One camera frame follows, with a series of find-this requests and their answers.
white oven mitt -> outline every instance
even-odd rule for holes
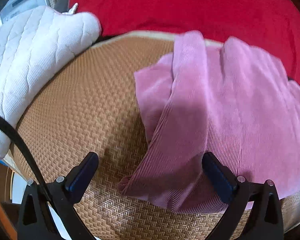
[[[0,116],[16,127],[40,89],[95,42],[100,31],[93,14],[63,15],[47,6],[23,12],[0,26]],[[9,145],[0,131],[0,159]]]

quilted fabric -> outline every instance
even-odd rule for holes
[[[62,15],[47,6],[26,11],[0,27],[0,115],[16,127],[25,109],[55,73],[100,34],[90,13]],[[0,131],[0,159],[10,145]]]

black cable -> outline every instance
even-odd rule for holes
[[[9,137],[9,139],[18,147],[20,152],[25,157],[26,161],[29,163],[30,168],[32,169],[35,177],[39,182],[39,186],[41,187],[42,193],[45,195],[47,201],[52,204],[52,198],[47,187],[46,182],[39,170],[37,163],[31,155],[30,150],[28,149],[26,143],[23,141],[21,136],[16,132],[16,130],[0,116],[0,130]]]

black mount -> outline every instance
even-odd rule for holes
[[[95,240],[74,210],[73,205],[80,202],[97,171],[98,164],[98,155],[89,152],[66,177],[59,176],[54,182],[47,184],[52,198],[52,208],[60,217],[72,239]],[[46,197],[33,180],[28,181],[23,195],[17,232],[18,240],[63,239],[52,219]]]
[[[264,184],[234,176],[213,153],[203,155],[202,168],[221,201],[228,208],[206,240],[228,240],[249,201],[254,201],[248,221],[238,240],[283,240],[283,219],[277,190],[272,180]]]

metal screw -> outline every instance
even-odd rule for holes
[[[33,184],[33,179],[27,180],[27,185],[28,185],[28,186],[31,186],[32,184]]]
[[[244,176],[238,176],[237,177],[237,180],[239,181],[239,182],[245,182],[246,181],[246,178],[244,177]]]
[[[274,185],[274,182],[273,182],[272,180],[268,179],[268,180],[267,180],[267,184],[268,184],[269,186],[273,186],[273,185]]]
[[[64,176],[59,176],[59,177],[56,178],[56,182],[58,182],[58,183],[61,183],[61,182],[63,182],[64,180],[65,180],[65,177],[64,177]]]

